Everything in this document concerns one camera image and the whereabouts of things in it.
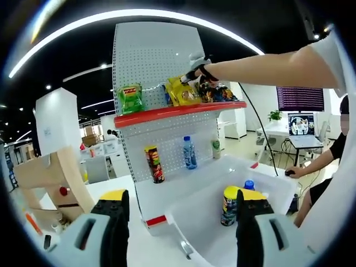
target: pegboard shelf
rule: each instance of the pegboard shelf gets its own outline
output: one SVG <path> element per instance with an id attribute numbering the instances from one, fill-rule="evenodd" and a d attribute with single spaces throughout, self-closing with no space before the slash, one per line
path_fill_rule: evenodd
<path id="1" fill-rule="evenodd" d="M 143 112 L 132 113 L 129 115 L 117 116 L 114 119 L 116 128 L 123 128 L 138 123 L 160 120 L 163 118 L 176 117 L 191 113 L 199 113 L 205 111 L 219 111 L 219 110 L 232 110 L 236 108 L 245 108 L 244 101 L 236 102 L 215 102 L 215 103 L 202 103 L 190 106 L 179 107 L 165 107 L 156 110 L 148 110 Z"/>

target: computer mouse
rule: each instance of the computer mouse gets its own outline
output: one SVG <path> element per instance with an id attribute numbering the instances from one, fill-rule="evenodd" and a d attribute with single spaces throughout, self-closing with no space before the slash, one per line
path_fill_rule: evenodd
<path id="1" fill-rule="evenodd" d="M 285 175 L 285 176 L 290 176 L 291 174 L 295 174 L 295 171 L 289 170 L 289 171 L 285 171 L 285 172 L 284 172 L 284 175 Z"/>

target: white pegboard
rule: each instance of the white pegboard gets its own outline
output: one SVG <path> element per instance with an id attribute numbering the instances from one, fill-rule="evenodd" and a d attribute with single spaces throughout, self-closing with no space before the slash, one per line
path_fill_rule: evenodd
<path id="1" fill-rule="evenodd" d="M 115 33 L 114 33 L 114 37 L 113 37 L 113 48 L 112 48 L 112 88 L 113 88 L 113 92 L 112 92 L 112 96 L 113 96 L 113 100 L 114 100 L 114 106 L 115 106 L 115 110 L 121 110 L 118 104 L 118 99 L 116 97 L 116 32 L 117 32 L 117 25 L 115 25 Z"/>
<path id="2" fill-rule="evenodd" d="M 117 24 L 113 48 L 114 89 L 140 83 L 144 90 L 167 78 L 184 75 L 189 71 L 189 55 L 193 52 L 204 54 L 194 27 L 162 22 Z M 121 106 L 115 93 L 114 98 L 116 113 L 120 115 Z"/>
<path id="3" fill-rule="evenodd" d="M 167 107 L 165 87 L 163 84 L 150 89 L 142 90 L 142 103 L 145 110 L 155 110 Z"/>
<path id="4" fill-rule="evenodd" d="M 166 181 L 181 169 L 186 169 L 183 137 L 191 136 L 197 164 L 212 158 L 211 139 L 217 133 L 216 114 L 202 112 L 140 123 L 121 129 L 125 155 L 130 162 L 134 182 L 152 180 L 145 156 L 145 147 L 157 146 Z"/>

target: green snack bag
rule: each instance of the green snack bag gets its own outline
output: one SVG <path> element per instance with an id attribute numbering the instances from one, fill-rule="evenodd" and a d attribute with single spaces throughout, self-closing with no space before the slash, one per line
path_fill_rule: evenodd
<path id="1" fill-rule="evenodd" d="M 124 86 L 117 90 L 117 97 L 120 99 L 123 115 L 144 110 L 141 94 L 140 85 Z"/>

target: white cabinet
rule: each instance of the white cabinet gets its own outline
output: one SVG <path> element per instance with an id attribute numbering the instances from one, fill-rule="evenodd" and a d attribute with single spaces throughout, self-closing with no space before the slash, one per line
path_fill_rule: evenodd
<path id="1" fill-rule="evenodd" d="M 223 83 L 231 89 L 233 94 L 238 99 L 243 99 L 241 87 L 237 82 Z M 219 117 L 219 121 L 228 122 L 228 124 L 225 126 L 225 137 L 239 139 L 246 135 L 246 117 L 244 108 L 222 111 Z"/>

